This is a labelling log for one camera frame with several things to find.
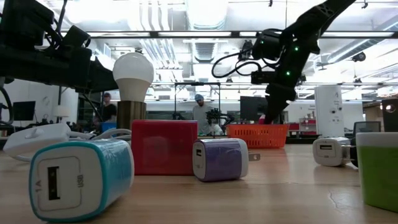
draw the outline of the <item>red usb charger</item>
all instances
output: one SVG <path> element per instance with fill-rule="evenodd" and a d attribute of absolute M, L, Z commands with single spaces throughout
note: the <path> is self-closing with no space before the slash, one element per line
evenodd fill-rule
<path fill-rule="evenodd" d="M 131 149 L 135 175 L 193 175 L 196 121 L 134 120 Z"/>

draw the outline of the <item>computer monitor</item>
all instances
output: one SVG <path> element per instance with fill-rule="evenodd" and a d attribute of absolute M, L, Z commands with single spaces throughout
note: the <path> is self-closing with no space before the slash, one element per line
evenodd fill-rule
<path fill-rule="evenodd" d="M 36 101 L 14 102 L 14 121 L 32 121 L 35 116 Z"/>
<path fill-rule="evenodd" d="M 241 96 L 241 119 L 258 121 L 267 111 L 268 102 L 265 97 Z"/>

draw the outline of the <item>green container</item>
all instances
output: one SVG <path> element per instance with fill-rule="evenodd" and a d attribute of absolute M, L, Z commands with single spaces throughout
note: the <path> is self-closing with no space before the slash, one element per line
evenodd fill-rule
<path fill-rule="evenodd" d="M 358 133 L 356 145 L 364 202 L 398 212 L 398 133 Z"/>

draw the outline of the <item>desk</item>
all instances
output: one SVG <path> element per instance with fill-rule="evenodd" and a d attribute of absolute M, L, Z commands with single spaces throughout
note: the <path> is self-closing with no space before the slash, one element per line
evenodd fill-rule
<path fill-rule="evenodd" d="M 316 165 L 309 145 L 255 150 L 243 180 L 204 184 L 194 177 L 136 177 L 130 192 L 92 223 L 398 223 L 398 213 L 363 205 L 358 170 Z M 42 223 L 27 194 L 28 165 L 0 152 L 2 224 Z"/>

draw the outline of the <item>chair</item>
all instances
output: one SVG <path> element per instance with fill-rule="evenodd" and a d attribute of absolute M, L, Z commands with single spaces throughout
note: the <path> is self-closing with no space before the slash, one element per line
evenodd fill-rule
<path fill-rule="evenodd" d="M 358 121 L 354 123 L 353 138 L 351 139 L 351 145 L 355 146 L 350 150 L 350 158 L 354 166 L 358 167 L 358 155 L 356 153 L 356 133 L 371 133 L 381 132 L 380 121 Z"/>

